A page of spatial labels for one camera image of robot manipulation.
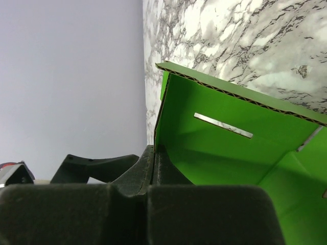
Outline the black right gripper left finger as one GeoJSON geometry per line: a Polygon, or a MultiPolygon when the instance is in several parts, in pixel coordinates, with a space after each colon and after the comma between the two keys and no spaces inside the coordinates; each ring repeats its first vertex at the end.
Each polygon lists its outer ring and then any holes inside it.
{"type": "Polygon", "coordinates": [[[137,162],[111,184],[125,196],[144,195],[151,183],[154,159],[154,146],[146,146],[137,162]]]}

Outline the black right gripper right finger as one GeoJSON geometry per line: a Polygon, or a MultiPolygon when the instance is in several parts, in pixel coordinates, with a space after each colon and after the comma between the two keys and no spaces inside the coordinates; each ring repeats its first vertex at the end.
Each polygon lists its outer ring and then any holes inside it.
{"type": "Polygon", "coordinates": [[[172,163],[164,146],[155,150],[152,185],[192,185],[193,183],[172,163]]]}

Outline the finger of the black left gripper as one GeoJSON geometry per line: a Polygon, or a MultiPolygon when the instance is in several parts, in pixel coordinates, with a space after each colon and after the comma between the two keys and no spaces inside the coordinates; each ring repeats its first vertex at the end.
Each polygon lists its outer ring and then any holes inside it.
{"type": "Polygon", "coordinates": [[[89,178],[109,183],[139,159],[131,154],[107,159],[89,159],[68,154],[51,179],[51,184],[87,183],[89,178]]]}

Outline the green paper box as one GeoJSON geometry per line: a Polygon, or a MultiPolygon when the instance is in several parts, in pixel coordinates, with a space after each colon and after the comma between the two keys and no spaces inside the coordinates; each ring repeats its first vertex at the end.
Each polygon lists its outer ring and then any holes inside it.
{"type": "Polygon", "coordinates": [[[172,62],[156,67],[156,150],[194,184],[263,188],[287,244],[326,244],[326,115],[172,62]]]}

